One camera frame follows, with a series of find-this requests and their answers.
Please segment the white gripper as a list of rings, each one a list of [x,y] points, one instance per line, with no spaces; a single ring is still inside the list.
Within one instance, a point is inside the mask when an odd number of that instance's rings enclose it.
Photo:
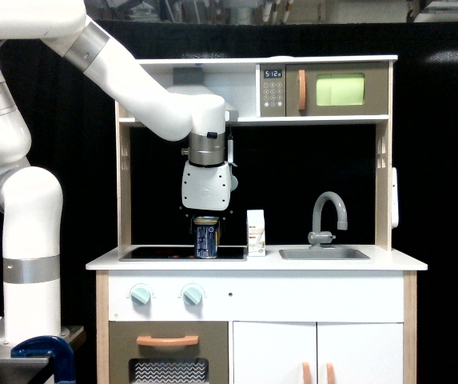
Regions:
[[[195,210],[223,211],[229,205],[231,194],[231,173],[229,164],[200,167],[185,163],[182,175],[181,199],[186,208]],[[193,214],[185,215],[188,235],[193,234]],[[226,216],[220,219],[220,244],[229,240],[229,220]]]

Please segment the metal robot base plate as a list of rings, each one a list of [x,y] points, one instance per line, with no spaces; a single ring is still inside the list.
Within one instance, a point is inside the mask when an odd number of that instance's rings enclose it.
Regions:
[[[72,348],[72,357],[70,362],[67,363],[67,368],[72,370],[75,368],[74,352],[85,342],[86,332],[83,326],[63,326],[59,337],[64,339]],[[5,340],[4,331],[0,333],[0,364],[17,364],[29,365],[30,363],[43,364],[48,362],[55,363],[55,358],[51,358],[45,354],[34,354],[29,357],[11,357],[11,350],[13,345]]]

